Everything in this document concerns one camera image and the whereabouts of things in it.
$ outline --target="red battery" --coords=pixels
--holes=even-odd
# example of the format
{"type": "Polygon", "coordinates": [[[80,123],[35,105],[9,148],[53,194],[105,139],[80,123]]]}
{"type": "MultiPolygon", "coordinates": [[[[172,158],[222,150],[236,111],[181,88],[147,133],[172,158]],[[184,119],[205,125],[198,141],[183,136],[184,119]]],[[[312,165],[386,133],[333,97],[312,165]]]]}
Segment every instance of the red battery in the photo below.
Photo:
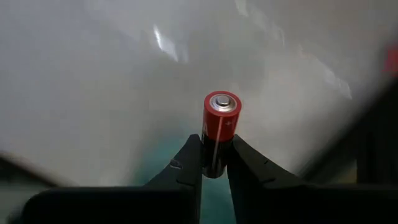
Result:
{"type": "Polygon", "coordinates": [[[224,173],[225,155],[232,146],[241,109],[241,100],[228,91],[214,91],[206,96],[201,136],[205,176],[217,178],[224,173]]]}

